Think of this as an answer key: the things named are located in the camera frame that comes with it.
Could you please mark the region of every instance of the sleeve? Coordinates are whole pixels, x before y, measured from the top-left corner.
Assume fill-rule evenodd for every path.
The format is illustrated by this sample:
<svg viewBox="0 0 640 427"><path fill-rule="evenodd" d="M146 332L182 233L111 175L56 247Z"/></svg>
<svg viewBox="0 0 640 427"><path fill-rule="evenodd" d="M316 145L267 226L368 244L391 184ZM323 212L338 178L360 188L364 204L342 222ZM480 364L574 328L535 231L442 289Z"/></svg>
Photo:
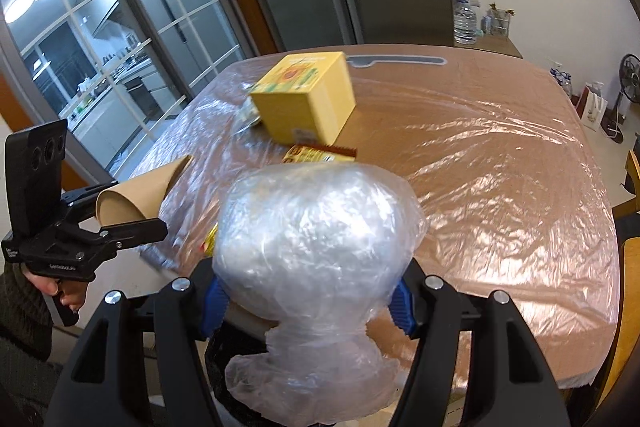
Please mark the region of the sleeve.
<svg viewBox="0 0 640 427"><path fill-rule="evenodd" d="M52 327L40 291L25 278L19 264L5 264L0 275L0 337L36 359L47 360Z"/></svg>

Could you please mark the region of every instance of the metal screw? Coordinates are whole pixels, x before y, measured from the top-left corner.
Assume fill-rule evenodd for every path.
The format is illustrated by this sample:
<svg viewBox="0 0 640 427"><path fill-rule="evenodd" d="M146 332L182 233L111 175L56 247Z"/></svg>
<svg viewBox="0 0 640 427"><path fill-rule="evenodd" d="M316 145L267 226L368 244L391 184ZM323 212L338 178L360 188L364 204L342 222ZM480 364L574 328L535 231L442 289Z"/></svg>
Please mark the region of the metal screw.
<svg viewBox="0 0 640 427"><path fill-rule="evenodd" d="M427 279L424 280L424 283L427 285L427 288L431 288L432 290L439 290L444 286L444 281L437 275L428 276Z"/></svg>
<svg viewBox="0 0 640 427"><path fill-rule="evenodd" d="M184 292L189 286L191 286L191 281L187 279L187 277L178 277L178 279L174 279L171 283L171 288L177 292Z"/></svg>
<svg viewBox="0 0 640 427"><path fill-rule="evenodd" d="M507 302L511 300L509 294L502 290L498 290L494 293L494 299L500 302L500 304L507 304Z"/></svg>
<svg viewBox="0 0 640 427"><path fill-rule="evenodd" d="M122 293L120 293L118 290L112 290L104 296L104 301L107 304L117 304L120 302L121 298Z"/></svg>

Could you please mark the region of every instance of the yellow box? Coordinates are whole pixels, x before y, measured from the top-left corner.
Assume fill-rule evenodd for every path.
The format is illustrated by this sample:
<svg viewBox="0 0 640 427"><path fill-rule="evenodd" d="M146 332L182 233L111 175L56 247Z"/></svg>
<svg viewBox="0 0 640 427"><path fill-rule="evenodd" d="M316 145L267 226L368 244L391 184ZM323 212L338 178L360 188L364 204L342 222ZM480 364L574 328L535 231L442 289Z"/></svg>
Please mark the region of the yellow box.
<svg viewBox="0 0 640 427"><path fill-rule="evenodd" d="M284 144L332 145L356 105L342 52L287 55L251 98L271 137Z"/></svg>

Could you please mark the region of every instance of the kitchen window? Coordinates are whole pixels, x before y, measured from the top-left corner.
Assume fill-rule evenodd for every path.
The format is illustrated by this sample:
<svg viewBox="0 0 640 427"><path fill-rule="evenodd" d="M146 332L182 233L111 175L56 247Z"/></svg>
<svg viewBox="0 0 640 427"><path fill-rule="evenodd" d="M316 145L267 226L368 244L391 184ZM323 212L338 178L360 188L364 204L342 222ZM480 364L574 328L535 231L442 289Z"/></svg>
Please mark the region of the kitchen window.
<svg viewBox="0 0 640 427"><path fill-rule="evenodd" d="M220 71L251 54L221 0L0 2L21 82L119 180Z"/></svg>

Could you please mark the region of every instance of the person's arm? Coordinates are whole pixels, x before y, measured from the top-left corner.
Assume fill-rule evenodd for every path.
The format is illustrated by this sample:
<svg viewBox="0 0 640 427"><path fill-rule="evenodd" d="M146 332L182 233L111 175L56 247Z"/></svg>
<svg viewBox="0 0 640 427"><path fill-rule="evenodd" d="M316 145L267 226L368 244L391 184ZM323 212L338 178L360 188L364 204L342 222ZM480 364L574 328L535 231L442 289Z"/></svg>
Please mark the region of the person's arm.
<svg viewBox="0 0 640 427"><path fill-rule="evenodd" d="M84 304L86 283L53 279L29 273L19 264L7 263L0 275L0 337L39 360L51 354L52 321L42 292L65 294L64 305L79 309Z"/></svg>

